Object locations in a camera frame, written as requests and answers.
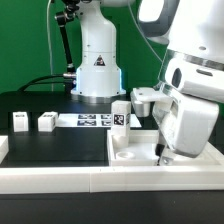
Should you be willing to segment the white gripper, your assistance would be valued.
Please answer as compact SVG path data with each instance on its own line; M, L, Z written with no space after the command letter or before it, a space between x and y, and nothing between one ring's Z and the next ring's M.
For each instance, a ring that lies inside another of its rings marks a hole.
M172 90L164 101L156 101L153 117L166 144L173 153L195 158L205 148L219 114L216 103L182 95ZM171 166L174 155L158 143L158 166Z

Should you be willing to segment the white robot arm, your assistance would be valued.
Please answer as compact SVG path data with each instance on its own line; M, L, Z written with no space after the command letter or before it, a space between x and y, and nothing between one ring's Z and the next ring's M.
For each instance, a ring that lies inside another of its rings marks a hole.
M79 20L82 62L69 64L71 91L89 102L110 101L115 109L110 131L118 149L129 144L127 114L119 111L121 72L116 63L116 43L130 43L130 53L142 53L141 35L147 44L165 46L158 83L141 86L130 94L130 105L139 117L151 115L158 125L155 153L165 150L188 158L204 150L224 102L224 0L141 0L132 19L135 31L116 30L101 13L104 7L130 6L134 0L63 0L55 17L59 27Z

